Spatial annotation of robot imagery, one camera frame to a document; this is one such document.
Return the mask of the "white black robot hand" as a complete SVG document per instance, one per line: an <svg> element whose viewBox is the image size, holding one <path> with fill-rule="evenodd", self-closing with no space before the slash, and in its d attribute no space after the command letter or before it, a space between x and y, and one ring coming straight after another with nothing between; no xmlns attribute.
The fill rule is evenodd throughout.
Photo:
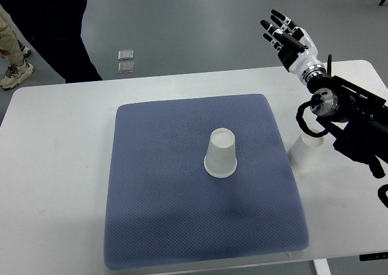
<svg viewBox="0 0 388 275"><path fill-rule="evenodd" d="M277 52L283 67L307 85L314 75L326 68L318 60L318 49L305 29L277 10L271 10L270 21L262 20L263 37Z"/></svg>

